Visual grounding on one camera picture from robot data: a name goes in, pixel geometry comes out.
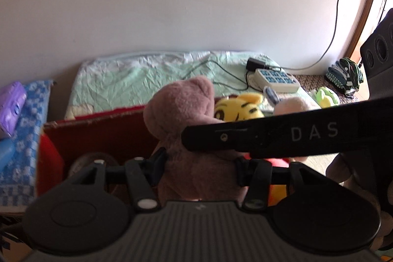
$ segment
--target green plush toy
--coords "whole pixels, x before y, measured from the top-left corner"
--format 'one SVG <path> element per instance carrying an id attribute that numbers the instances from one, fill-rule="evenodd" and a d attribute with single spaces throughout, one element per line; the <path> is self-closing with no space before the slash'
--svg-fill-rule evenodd
<path id="1" fill-rule="evenodd" d="M 319 88 L 315 92 L 314 97 L 315 101 L 321 106 L 321 108 L 338 106 L 340 104 L 337 94 L 327 87 Z"/>

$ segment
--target patterned carpet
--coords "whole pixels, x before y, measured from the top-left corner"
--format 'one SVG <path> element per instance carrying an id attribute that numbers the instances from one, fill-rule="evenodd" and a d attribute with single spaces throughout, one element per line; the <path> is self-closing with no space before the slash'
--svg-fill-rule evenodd
<path id="1" fill-rule="evenodd" d="M 341 104 L 350 104 L 352 102 L 359 101 L 359 99 L 357 99 L 356 97 L 354 97 L 353 99 L 347 98 L 343 94 L 337 92 L 335 87 L 330 82 L 328 82 L 324 78 L 324 76 L 319 76 L 319 75 L 318 76 L 294 75 L 294 76 L 306 92 L 325 86 L 332 89 L 338 95 Z"/>

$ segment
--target black speaker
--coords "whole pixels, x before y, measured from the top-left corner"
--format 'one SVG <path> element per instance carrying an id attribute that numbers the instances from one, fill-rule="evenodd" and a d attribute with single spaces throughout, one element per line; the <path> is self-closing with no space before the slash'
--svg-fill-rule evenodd
<path id="1" fill-rule="evenodd" d="M 360 48 L 370 99 L 393 96 L 393 8 Z"/>

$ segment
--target white power strip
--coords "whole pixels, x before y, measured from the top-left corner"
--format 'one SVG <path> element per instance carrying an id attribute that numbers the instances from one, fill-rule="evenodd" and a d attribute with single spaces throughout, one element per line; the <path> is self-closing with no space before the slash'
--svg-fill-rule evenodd
<path id="1" fill-rule="evenodd" d="M 300 83 L 285 71 L 271 69 L 256 69 L 253 82 L 261 89 L 269 86 L 277 93 L 295 93 L 300 88 Z"/>

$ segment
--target white wall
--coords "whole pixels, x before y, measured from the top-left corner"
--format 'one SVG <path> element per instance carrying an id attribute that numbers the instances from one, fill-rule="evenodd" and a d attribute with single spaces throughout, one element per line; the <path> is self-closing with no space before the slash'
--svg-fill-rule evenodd
<path id="1" fill-rule="evenodd" d="M 84 59 L 140 50 L 262 51 L 284 66 L 316 61 L 336 0 L 0 0 L 0 85 L 55 77 L 61 117 Z M 364 0 L 341 0 L 336 39 L 306 73 L 323 73 L 351 37 Z"/>

